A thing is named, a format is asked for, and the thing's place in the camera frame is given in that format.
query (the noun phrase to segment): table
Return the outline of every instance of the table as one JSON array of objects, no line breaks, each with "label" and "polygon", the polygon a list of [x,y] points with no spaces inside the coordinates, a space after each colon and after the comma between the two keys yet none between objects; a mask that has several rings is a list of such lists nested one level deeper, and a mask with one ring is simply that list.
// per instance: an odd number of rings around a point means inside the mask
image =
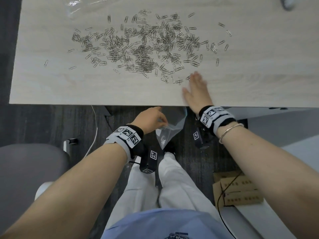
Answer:
[{"label": "table", "polygon": [[[147,79],[117,68],[119,61],[94,68],[79,43],[71,40],[75,29],[85,34],[88,27],[92,32],[112,26],[120,30],[121,24],[137,28],[131,19],[143,9],[152,12],[145,17],[152,25],[161,22],[156,13],[178,13],[183,26],[197,27],[192,32],[200,41],[209,40],[210,45],[225,40],[229,48],[225,52],[218,46],[217,54],[205,45],[195,49],[203,61],[198,68],[184,64],[175,72],[175,79],[183,79],[178,85],[161,81],[160,71],[157,77],[155,70],[148,73]],[[185,105],[181,88],[189,85],[185,78],[197,69],[216,105],[319,107],[318,9],[319,0],[302,0],[291,12],[284,11],[279,0],[119,0],[70,20],[61,0],[23,0],[10,103],[180,106]],[[177,48],[172,53],[185,59]]]}]

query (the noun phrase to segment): plastic bag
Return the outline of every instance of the plastic bag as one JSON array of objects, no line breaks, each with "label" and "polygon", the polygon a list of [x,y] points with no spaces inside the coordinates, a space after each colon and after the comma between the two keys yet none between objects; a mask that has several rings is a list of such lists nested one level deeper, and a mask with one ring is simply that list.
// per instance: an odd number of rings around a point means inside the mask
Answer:
[{"label": "plastic bag", "polygon": [[160,147],[164,149],[173,136],[183,129],[187,110],[186,107],[163,106],[162,113],[167,118],[168,126],[156,129],[156,136]]},{"label": "plastic bag", "polygon": [[118,0],[62,0],[62,3],[66,6],[67,16],[75,19],[78,15],[106,7],[116,1]]}]

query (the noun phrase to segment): person's right arm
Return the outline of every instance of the person's right arm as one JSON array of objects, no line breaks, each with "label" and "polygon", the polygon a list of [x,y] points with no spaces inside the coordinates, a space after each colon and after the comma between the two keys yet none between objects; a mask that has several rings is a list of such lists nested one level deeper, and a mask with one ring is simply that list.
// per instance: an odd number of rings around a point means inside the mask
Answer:
[{"label": "person's right arm", "polygon": [[[183,88],[183,95],[195,113],[213,105],[200,74],[191,75],[190,89]],[[235,124],[219,127],[217,137]],[[319,173],[241,126],[230,130],[222,142],[297,238],[319,238]]]}]

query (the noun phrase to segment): blue shirt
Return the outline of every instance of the blue shirt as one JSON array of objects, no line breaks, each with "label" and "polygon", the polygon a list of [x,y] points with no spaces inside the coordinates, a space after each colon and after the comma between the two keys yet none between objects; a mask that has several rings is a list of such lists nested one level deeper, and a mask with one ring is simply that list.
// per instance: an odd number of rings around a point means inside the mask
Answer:
[{"label": "blue shirt", "polygon": [[232,239],[224,225],[209,213],[154,209],[124,217],[101,239]]}]

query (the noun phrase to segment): cardboard box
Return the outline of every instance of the cardboard box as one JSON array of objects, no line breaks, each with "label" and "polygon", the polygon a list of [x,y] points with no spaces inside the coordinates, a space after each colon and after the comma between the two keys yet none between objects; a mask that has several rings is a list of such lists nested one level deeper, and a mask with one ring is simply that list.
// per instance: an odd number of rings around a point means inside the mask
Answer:
[{"label": "cardboard box", "polygon": [[[214,173],[213,193],[215,206],[222,191],[233,181],[240,171]],[[261,203],[264,198],[252,181],[243,173],[225,190],[219,199],[219,209],[230,205],[250,205]]]}]

